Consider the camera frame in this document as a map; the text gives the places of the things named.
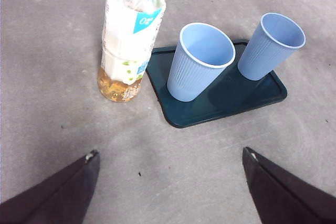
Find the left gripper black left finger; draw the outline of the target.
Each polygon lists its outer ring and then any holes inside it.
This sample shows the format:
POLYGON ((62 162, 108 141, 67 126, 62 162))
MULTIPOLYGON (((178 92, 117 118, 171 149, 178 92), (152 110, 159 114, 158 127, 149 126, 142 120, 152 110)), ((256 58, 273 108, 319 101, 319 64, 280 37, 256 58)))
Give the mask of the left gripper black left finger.
POLYGON ((99 172, 100 153, 92 150, 1 203, 1 223, 83 223, 99 172))

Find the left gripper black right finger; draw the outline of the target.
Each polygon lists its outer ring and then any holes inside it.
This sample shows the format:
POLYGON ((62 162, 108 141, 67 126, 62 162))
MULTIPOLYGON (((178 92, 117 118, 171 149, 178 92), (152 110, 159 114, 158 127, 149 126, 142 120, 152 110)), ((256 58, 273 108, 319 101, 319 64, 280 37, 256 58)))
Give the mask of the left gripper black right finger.
POLYGON ((335 223, 335 197, 244 147, 242 164, 262 223, 335 223))

